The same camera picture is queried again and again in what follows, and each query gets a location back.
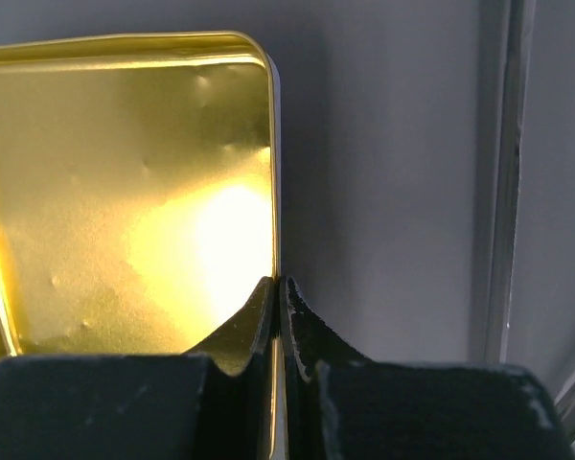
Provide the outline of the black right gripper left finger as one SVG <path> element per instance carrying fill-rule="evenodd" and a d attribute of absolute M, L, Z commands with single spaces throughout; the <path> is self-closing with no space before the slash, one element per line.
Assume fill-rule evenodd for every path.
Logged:
<path fill-rule="evenodd" d="M 274 282 L 179 355 L 0 362 L 0 459 L 266 459 Z"/>

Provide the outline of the gold tin lid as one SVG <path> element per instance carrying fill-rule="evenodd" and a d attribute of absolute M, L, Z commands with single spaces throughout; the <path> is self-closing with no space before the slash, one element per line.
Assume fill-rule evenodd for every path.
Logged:
<path fill-rule="evenodd" d="M 236 32 L 0 46 L 0 362 L 179 355 L 275 297 L 277 83 Z"/>

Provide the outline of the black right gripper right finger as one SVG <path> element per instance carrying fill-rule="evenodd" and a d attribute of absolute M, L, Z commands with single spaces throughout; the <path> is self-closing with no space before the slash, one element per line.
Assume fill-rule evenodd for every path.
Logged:
<path fill-rule="evenodd" d="M 291 459 L 571 459 L 540 382 L 511 365 L 374 361 L 278 286 Z"/>

